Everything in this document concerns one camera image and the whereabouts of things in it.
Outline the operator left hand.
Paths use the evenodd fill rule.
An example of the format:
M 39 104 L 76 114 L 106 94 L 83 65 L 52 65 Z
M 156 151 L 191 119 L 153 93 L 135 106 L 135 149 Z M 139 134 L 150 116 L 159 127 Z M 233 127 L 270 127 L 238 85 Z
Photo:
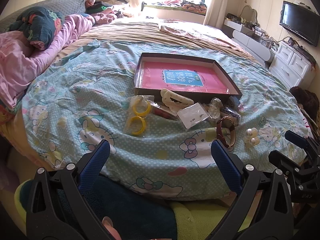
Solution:
M 105 216 L 102 220 L 103 226 L 107 229 L 107 231 L 116 239 L 121 240 L 120 234 L 118 231 L 113 227 L 113 222 L 111 218 Z

